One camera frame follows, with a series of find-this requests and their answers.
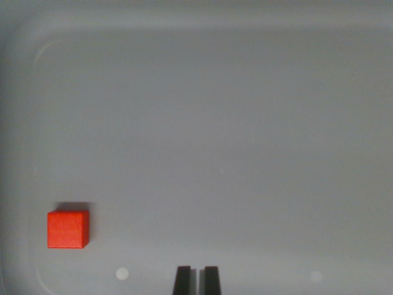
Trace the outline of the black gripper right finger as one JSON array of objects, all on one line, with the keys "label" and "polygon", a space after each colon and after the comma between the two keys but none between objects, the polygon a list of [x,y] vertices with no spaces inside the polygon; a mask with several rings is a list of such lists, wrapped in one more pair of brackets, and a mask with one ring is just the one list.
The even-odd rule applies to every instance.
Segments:
[{"label": "black gripper right finger", "polygon": [[198,294],[200,295],[222,294],[218,266],[206,266],[203,270],[200,270]]}]

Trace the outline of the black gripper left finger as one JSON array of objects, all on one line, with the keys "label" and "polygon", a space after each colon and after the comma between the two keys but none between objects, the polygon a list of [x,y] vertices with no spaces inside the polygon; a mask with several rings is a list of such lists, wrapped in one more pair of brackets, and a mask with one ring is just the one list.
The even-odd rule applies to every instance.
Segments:
[{"label": "black gripper left finger", "polygon": [[189,265],[177,268],[173,295],[194,295],[197,293],[196,270]]}]

